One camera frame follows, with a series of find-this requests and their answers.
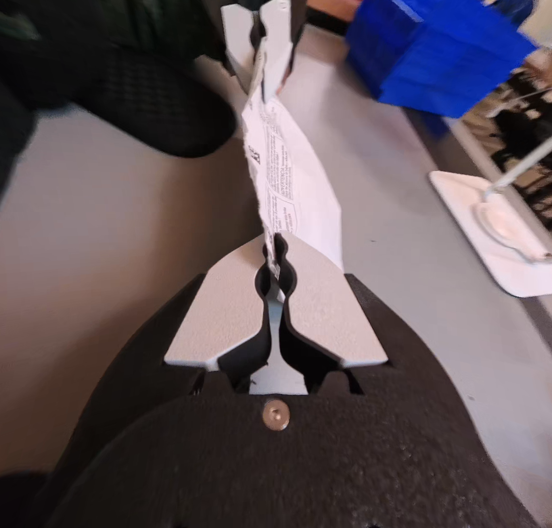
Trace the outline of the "white board with black edge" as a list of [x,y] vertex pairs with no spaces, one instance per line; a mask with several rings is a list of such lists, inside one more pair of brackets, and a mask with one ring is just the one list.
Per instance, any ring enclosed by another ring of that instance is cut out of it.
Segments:
[[495,182],[433,171],[429,179],[494,282],[517,298],[551,295],[551,245],[509,199],[511,186],[551,152],[551,138]]

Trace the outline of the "torn white paper bag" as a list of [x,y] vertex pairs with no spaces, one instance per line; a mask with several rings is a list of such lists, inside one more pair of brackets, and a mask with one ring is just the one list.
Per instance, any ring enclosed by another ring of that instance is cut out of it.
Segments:
[[[275,95],[269,102],[263,101],[263,44],[262,39],[259,82],[248,96],[241,117],[244,149],[264,230],[266,264],[284,304],[275,235],[295,235],[343,271],[341,206],[320,160],[291,114]],[[279,336],[275,346],[277,351],[271,352],[268,365],[253,375],[251,393],[307,394],[302,375],[281,356]]]

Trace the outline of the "blue plastic bin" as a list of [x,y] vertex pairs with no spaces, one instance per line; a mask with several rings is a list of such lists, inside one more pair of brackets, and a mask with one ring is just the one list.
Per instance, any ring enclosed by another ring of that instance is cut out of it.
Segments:
[[537,50],[480,0],[362,0],[346,42],[375,100],[454,119]]

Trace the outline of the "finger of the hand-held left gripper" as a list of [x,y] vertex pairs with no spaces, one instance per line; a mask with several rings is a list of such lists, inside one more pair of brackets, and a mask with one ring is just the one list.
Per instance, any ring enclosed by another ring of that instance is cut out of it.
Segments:
[[271,0],[260,8],[264,26],[263,101],[269,102],[280,89],[293,51],[290,0]]
[[259,29],[259,11],[229,4],[221,7],[221,18],[227,60],[240,87],[250,96],[258,85],[261,69],[260,45],[255,46],[251,38],[254,30]]

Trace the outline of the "grey desk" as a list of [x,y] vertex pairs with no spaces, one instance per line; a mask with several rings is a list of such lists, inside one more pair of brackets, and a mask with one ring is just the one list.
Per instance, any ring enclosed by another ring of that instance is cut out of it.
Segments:
[[[308,25],[280,95],[341,204],[346,272],[426,342],[551,527],[551,297],[503,292],[428,180],[499,174],[460,121],[373,101],[346,53]],[[178,159],[77,106],[40,114],[1,201],[1,474],[50,471],[133,333],[260,233],[237,138]]]

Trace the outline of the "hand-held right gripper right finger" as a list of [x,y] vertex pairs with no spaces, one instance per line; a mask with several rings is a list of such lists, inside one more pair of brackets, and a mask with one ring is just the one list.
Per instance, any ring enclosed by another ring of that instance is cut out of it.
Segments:
[[279,347],[284,361],[299,372],[306,392],[316,393],[331,373],[343,373],[346,392],[357,386],[353,368],[388,362],[343,271],[323,253],[289,232],[275,235],[284,294]]

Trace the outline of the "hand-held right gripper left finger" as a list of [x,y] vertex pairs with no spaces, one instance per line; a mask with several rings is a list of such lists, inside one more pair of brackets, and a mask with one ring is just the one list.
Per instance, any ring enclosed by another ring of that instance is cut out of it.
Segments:
[[272,335],[267,294],[271,272],[258,236],[208,270],[176,330],[164,363],[220,372],[238,394],[268,365]]

